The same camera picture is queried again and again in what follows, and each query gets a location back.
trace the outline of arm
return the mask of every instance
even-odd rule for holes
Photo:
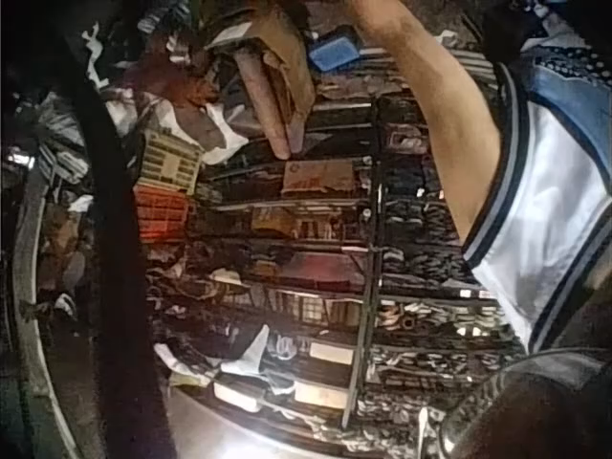
[[[418,100],[459,236],[468,236],[500,155],[499,132],[480,90],[399,0],[349,0],[359,26],[385,47]]]

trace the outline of sleeve trim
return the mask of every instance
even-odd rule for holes
[[[574,313],[588,300],[593,292],[586,289],[584,283],[610,244],[612,244],[612,204],[608,204],[598,218],[580,252],[537,318],[529,338],[530,352],[550,347]]]
[[[499,165],[492,180],[489,196],[478,212],[463,246],[464,257],[470,268],[477,267],[491,248],[503,225],[523,176],[529,145],[529,113],[527,98],[508,68],[499,64],[498,74],[506,91],[509,107],[505,122]]]

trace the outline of blue and white jersey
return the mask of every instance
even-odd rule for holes
[[[594,268],[612,266],[612,69],[558,15],[535,13],[546,36],[498,69],[502,154],[464,245],[530,352],[550,347],[592,294]]]

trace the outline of brown box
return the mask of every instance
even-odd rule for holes
[[[329,190],[351,192],[354,188],[355,175],[351,160],[288,161],[285,164],[283,193]]]
[[[300,32],[289,16],[272,1],[249,3],[248,8],[239,12],[240,17],[245,17],[244,21],[225,28],[207,48],[245,41],[262,42],[267,48],[263,60],[273,76],[272,86],[281,116],[287,129],[298,135],[303,132],[317,96]]]
[[[295,216],[285,208],[256,208],[252,212],[251,229],[255,232],[279,232],[293,237]]]

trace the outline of blue object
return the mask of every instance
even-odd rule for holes
[[[360,50],[349,36],[338,34],[313,45],[308,56],[321,72],[329,72],[359,59]]]

